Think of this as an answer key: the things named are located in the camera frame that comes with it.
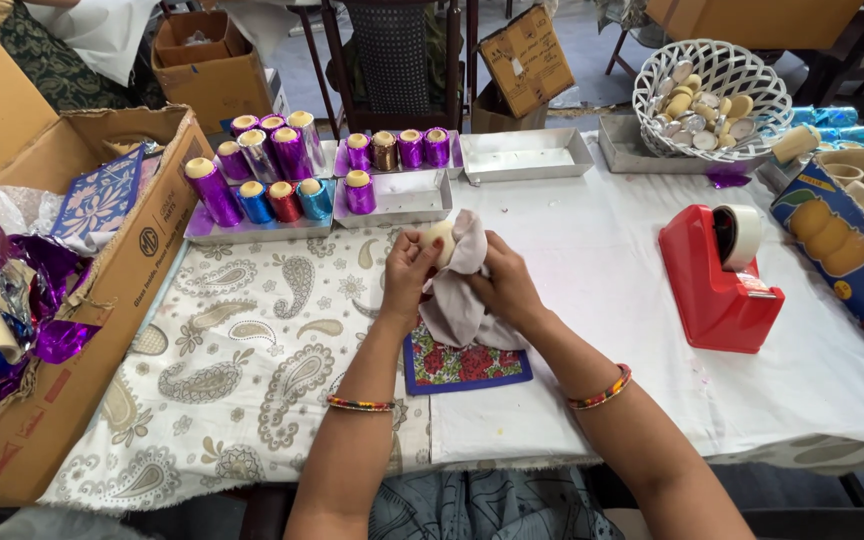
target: table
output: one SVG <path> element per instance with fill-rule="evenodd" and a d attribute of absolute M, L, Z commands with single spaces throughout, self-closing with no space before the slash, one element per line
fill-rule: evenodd
<path fill-rule="evenodd" d="M 456 209 L 475 209 L 486 224 L 494 224 L 512 246 L 522 250 L 543 299 L 559 314 L 569 307 L 535 259 L 540 237 L 523 232 L 523 227 L 534 226 L 516 225 L 513 219 L 522 217 L 522 201 L 545 205 L 539 209 L 554 207 L 555 213 L 577 216 L 582 223 L 601 220 L 603 227 L 610 214 L 633 211 L 650 198 L 672 201 L 677 207 L 728 200 L 764 209 L 771 202 L 771 195 L 757 181 L 741 189 L 716 191 L 700 177 L 612 175 L 592 141 L 594 134 L 584 136 L 596 166 L 583 178 L 481 187 L 460 180 L 453 188 Z M 588 207 L 575 213 L 577 205 Z M 617 263 L 654 256 L 651 250 L 657 248 L 651 241 L 629 241 L 636 231 L 654 235 L 657 217 L 629 219 L 630 226 L 617 237 L 592 242 L 611 251 L 601 251 L 603 262 L 587 269 L 591 275 L 603 268 L 621 273 L 624 267 Z M 821 308 L 820 322 L 831 325 L 827 340 L 844 344 L 842 354 L 861 366 L 857 374 L 849 373 L 849 380 L 843 381 L 829 370 L 790 381 L 789 387 L 808 399 L 814 410 L 788 406 L 783 400 L 752 399 L 765 394 L 745 383 L 774 385 L 774 370 L 783 367 L 769 360 L 770 343 L 782 337 L 775 328 L 760 356 L 679 349 L 690 354 L 694 373 L 678 369 L 681 366 L 671 361 L 657 370 L 642 369 L 646 364 L 638 357 L 627 363 L 713 463 L 760 461 L 830 474 L 864 470 L 864 432 L 853 422 L 864 420 L 864 393 L 839 390 L 840 386 L 864 388 L 864 341 L 832 291 L 820 278 L 810 276 L 811 266 L 784 244 L 787 236 L 770 219 L 765 217 L 765 242 L 771 246 L 770 254 L 783 255 L 769 260 L 763 255 L 763 276 L 784 287 L 798 281 L 814 284 L 805 289 L 809 297 L 793 297 L 787 291 L 783 313 L 794 316 L 804 313 L 803 307 L 813 313 Z M 329 238 L 193 246 L 176 265 L 150 325 L 136 338 L 115 374 L 100 420 L 66 457 L 40 502 L 104 512 L 151 510 L 238 485 L 294 482 L 326 411 L 325 396 L 338 386 L 377 314 L 384 257 L 398 231 L 399 227 L 338 227 Z M 612 306 L 623 292 L 628 291 L 603 282 L 596 305 Z M 661 269 L 654 272 L 645 292 L 643 298 L 650 302 L 671 297 Z M 588 294 L 588 289 L 582 289 L 582 294 Z M 589 300 L 574 296 L 578 296 L 576 303 Z M 610 311 L 607 316 L 616 323 L 599 328 L 570 320 L 571 315 L 563 318 L 614 360 L 626 362 L 619 338 L 650 343 L 634 325 L 619 324 L 635 313 L 632 303 L 624 312 Z M 677 318 L 665 320 L 661 327 L 662 339 L 685 343 Z M 861 354 L 851 355 L 857 348 Z M 808 367 L 817 360 L 801 362 Z M 834 365 L 834 358 L 828 362 Z M 596 462 L 570 422 L 545 363 L 536 360 L 533 366 L 536 375 L 531 382 L 432 399 L 406 395 L 400 379 L 395 398 L 401 407 L 393 422 L 388 473 Z M 524 431 L 514 436 L 516 422 L 504 423 L 508 416 L 502 410 L 485 405 L 494 403 L 487 399 L 490 392 L 534 400 L 531 405 L 546 411 L 545 416 L 516 416 L 518 429 Z M 717 399 L 709 399 L 712 394 Z M 788 403 L 798 403 L 793 398 Z M 748 411 L 738 410 L 743 407 Z M 436 411 L 456 408 L 465 408 L 463 422 L 446 426 L 437 422 Z M 846 418 L 844 408 L 854 410 L 853 417 Z M 838 413 L 826 414 L 829 411 Z M 503 422 L 505 435 L 495 429 L 495 422 Z M 537 451 L 539 447 L 529 438 L 545 446 Z M 503 441 L 514 442 L 503 445 Z"/>

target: red foil candle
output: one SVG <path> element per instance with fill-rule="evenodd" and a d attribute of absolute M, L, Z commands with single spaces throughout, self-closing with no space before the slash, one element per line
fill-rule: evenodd
<path fill-rule="evenodd" d="M 265 196 L 269 198 L 275 219 L 291 223 L 303 216 L 303 207 L 296 196 L 296 186 L 288 181 L 277 181 L 269 186 Z"/>

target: metal tray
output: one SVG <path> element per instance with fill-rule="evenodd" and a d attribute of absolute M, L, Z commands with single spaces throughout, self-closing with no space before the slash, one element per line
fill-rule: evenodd
<path fill-rule="evenodd" d="M 658 157 L 642 141 L 642 124 L 634 114 L 599 116 L 599 147 L 613 173 L 706 174 L 726 172 L 748 175 L 768 160 L 768 155 L 735 163 L 707 161 L 699 157 Z"/>
<path fill-rule="evenodd" d="M 329 193 L 334 208 L 335 203 L 335 180 L 322 178 L 320 180 Z M 214 246 L 216 244 L 251 244 L 254 242 L 277 242 L 279 240 L 301 240 L 318 239 L 328 237 L 332 230 L 332 215 L 321 221 L 312 221 L 306 216 L 298 218 L 292 223 L 280 223 L 271 220 L 269 223 L 258 225 L 243 218 L 242 223 L 235 227 L 219 227 L 202 201 L 198 201 L 192 210 L 192 217 L 185 228 L 186 240 L 201 245 Z"/>
<path fill-rule="evenodd" d="M 335 220 L 342 227 L 378 227 L 441 221 L 452 212 L 452 187 L 446 169 L 389 173 L 372 177 L 375 183 L 375 211 L 359 215 L 349 211 L 346 190 L 337 180 Z"/>
<path fill-rule="evenodd" d="M 455 180 L 459 178 L 459 173 L 462 172 L 462 146 L 459 144 L 459 131 L 451 130 L 448 132 L 448 136 L 452 144 L 448 152 L 448 165 L 446 165 L 444 169 L 448 172 L 448 178 L 450 180 Z M 339 142 L 338 148 L 336 149 L 335 162 L 333 163 L 332 172 L 335 175 L 335 178 L 346 178 L 346 175 L 349 174 L 349 170 L 349 150 L 346 148 L 346 139 L 342 139 L 342 141 Z M 400 162 L 394 170 L 380 171 L 376 167 L 368 167 L 366 173 L 370 175 L 379 175 L 410 171 L 433 170 L 436 170 L 436 167 L 433 167 L 432 165 L 429 165 L 425 162 L 423 162 L 422 165 L 419 166 L 417 169 L 403 167 L 402 163 Z"/>
<path fill-rule="evenodd" d="M 459 141 L 465 175 L 473 186 L 582 176 L 594 163 L 576 128 L 463 134 Z"/>
<path fill-rule="evenodd" d="M 325 153 L 325 170 L 323 170 L 321 174 L 316 175 L 316 178 L 332 178 L 334 176 L 332 174 L 332 166 L 335 163 L 335 150 L 338 146 L 339 141 L 337 140 L 323 140 L 318 143 L 318 147 L 321 148 L 323 153 Z M 226 174 L 226 168 L 222 166 L 222 161 L 219 160 L 218 154 L 216 154 L 215 157 L 212 157 L 212 163 L 219 167 L 219 170 L 222 171 L 222 175 Z M 247 178 L 243 179 L 232 179 L 228 176 L 225 177 L 225 180 L 230 186 L 242 186 L 246 182 L 255 179 L 256 177 L 252 175 L 248 175 Z"/>

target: floral potholder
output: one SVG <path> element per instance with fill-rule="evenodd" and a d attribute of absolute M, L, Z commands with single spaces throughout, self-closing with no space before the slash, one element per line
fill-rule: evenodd
<path fill-rule="evenodd" d="M 525 350 L 498 350 L 478 343 L 462 349 L 432 339 L 426 321 L 405 337 L 405 387 L 409 394 L 439 394 L 532 381 Z"/>
<path fill-rule="evenodd" d="M 136 203 L 142 150 L 137 148 L 72 180 L 52 235 L 63 240 L 116 231 Z"/>

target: multicolored bangle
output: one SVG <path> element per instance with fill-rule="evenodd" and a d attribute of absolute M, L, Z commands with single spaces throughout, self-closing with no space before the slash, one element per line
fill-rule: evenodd
<path fill-rule="evenodd" d="M 588 399 L 569 399 L 568 406 L 576 411 L 582 411 L 585 409 L 592 409 L 593 407 L 599 407 L 608 400 L 618 396 L 618 393 L 629 385 L 629 381 L 632 379 L 632 369 L 629 366 L 618 364 L 618 367 L 622 370 L 622 374 L 619 375 L 615 384 L 608 387 L 605 392 Z"/>
<path fill-rule="evenodd" d="M 353 401 L 349 399 L 336 398 L 335 394 L 325 396 L 325 401 L 332 407 L 364 412 L 392 412 L 396 406 L 394 402 L 378 403 L 372 401 Z"/>

